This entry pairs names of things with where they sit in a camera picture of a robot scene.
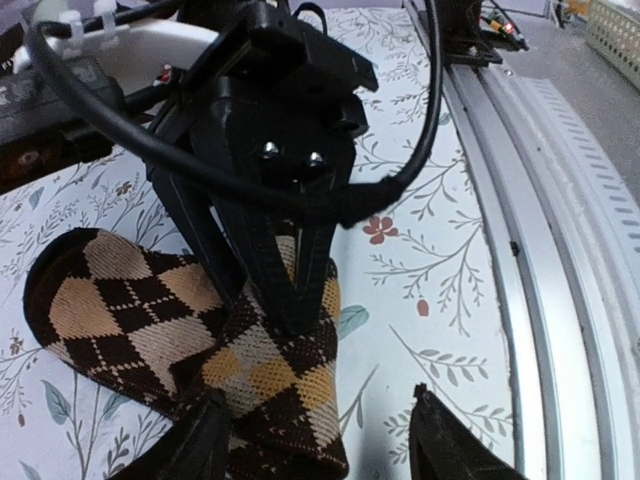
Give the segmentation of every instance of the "perforated white basket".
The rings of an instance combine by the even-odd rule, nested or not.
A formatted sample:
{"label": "perforated white basket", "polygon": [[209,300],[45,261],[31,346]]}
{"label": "perforated white basket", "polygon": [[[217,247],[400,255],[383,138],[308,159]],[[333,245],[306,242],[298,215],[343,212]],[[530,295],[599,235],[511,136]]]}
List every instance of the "perforated white basket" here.
{"label": "perforated white basket", "polygon": [[640,13],[592,0],[587,43],[640,89]]}

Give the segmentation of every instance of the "floor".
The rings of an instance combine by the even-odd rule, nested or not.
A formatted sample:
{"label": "floor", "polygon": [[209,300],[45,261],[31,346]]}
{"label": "floor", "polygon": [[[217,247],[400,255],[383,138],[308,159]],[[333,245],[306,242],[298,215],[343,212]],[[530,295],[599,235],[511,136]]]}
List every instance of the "floor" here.
{"label": "floor", "polygon": [[640,92],[587,44],[584,29],[514,15],[531,51],[505,53],[518,75],[548,78],[582,117],[640,203]]}

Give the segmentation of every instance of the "screw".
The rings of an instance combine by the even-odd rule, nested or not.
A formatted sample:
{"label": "screw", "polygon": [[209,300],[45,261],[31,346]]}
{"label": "screw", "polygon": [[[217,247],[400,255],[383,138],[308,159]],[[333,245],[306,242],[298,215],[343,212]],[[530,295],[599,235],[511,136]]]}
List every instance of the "screw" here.
{"label": "screw", "polygon": [[262,148],[262,153],[264,153],[264,156],[266,158],[271,158],[278,155],[280,153],[280,149],[275,143],[267,142],[264,144],[264,147]]}
{"label": "screw", "polygon": [[23,166],[29,166],[32,163],[35,163],[38,158],[40,158],[40,154],[37,150],[30,150],[22,154],[20,158],[18,158],[18,163]]}
{"label": "screw", "polygon": [[315,166],[320,165],[322,163],[324,163],[324,158],[322,158],[322,155],[320,155],[318,152],[313,152],[309,156],[309,166],[315,167]]}

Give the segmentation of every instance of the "floral tablecloth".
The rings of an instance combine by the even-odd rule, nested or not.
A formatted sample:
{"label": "floral tablecloth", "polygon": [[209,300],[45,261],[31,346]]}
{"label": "floral tablecloth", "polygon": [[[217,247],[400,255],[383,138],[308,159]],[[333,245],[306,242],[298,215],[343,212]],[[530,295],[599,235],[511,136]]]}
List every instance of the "floral tablecloth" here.
{"label": "floral tablecloth", "polygon": [[[403,10],[336,9],[328,18],[331,35],[376,65],[381,88],[363,94],[371,130],[358,141],[353,176],[379,179],[406,161],[419,134],[428,59]],[[143,165],[122,150],[0,198],[0,480],[108,478],[169,426],[41,350],[24,321],[29,267],[77,226],[165,252],[186,249]],[[343,291],[337,381],[349,478],[410,478],[408,419],[420,382],[513,463],[491,258],[446,105],[420,178],[383,215],[339,231],[333,256]]]}

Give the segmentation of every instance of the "brown and tan checkered cloth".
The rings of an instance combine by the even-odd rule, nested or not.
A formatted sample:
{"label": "brown and tan checkered cloth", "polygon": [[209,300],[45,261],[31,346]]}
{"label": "brown and tan checkered cloth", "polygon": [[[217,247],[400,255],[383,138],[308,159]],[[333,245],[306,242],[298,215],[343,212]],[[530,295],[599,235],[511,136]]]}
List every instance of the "brown and tan checkered cloth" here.
{"label": "brown and tan checkered cloth", "polygon": [[[293,238],[278,242],[292,261]],[[346,476],[334,379],[335,265],[319,327],[290,338],[266,321],[249,287],[229,312],[195,258],[76,229],[38,257],[24,308],[47,350],[174,420],[203,385],[223,390],[232,415],[228,471],[235,479]]]}

